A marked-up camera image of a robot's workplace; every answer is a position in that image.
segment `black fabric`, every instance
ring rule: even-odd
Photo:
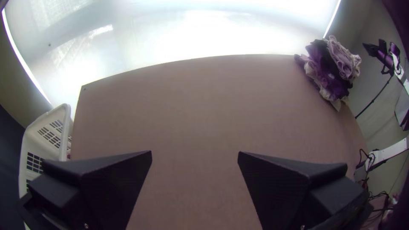
[[[24,230],[17,213],[18,167],[24,128],[0,106],[0,229]]]

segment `cardboard surface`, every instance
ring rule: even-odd
[[[261,229],[237,164],[247,151],[316,163],[365,151],[349,108],[319,95],[292,56],[149,66],[82,87],[72,159],[151,150],[128,229]]]

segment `purple clothing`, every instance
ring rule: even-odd
[[[315,40],[306,46],[309,57],[295,55],[295,61],[304,67],[305,74],[320,91],[321,96],[339,104],[346,101],[352,81],[359,76],[359,55],[345,49],[334,36],[330,40]]]
[[[349,95],[348,89],[352,84],[340,77],[339,69],[332,60],[327,49],[327,43],[323,40],[315,40],[306,46],[310,58],[314,60],[317,67],[317,81],[331,94],[330,100],[335,101]]]

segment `bright window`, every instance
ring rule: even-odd
[[[10,0],[15,51],[53,106],[82,85],[159,63],[305,53],[340,0]]]

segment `black cable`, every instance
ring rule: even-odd
[[[389,81],[392,79],[393,75],[388,79],[388,81],[386,82],[386,84],[382,87],[382,89],[379,91],[378,94],[376,94],[375,98],[372,99],[372,101],[358,114],[355,116],[355,119],[357,119],[370,105],[372,105],[372,103],[375,101],[375,99],[378,98],[378,96],[380,95],[380,93],[382,93],[382,91],[385,89],[385,87],[389,84]]]
[[[406,156],[405,161],[404,161],[403,164],[402,164],[402,167],[400,168],[399,174],[397,175],[397,177],[396,177],[396,179],[395,179],[395,182],[393,183],[392,188],[391,188],[391,190],[389,191],[389,194],[391,194],[393,187],[395,186],[397,180],[399,179],[399,176],[400,176],[400,174],[402,173],[403,168],[405,167],[405,163],[406,163],[406,161],[408,160],[408,157],[409,157],[409,153],[408,153],[408,155]]]

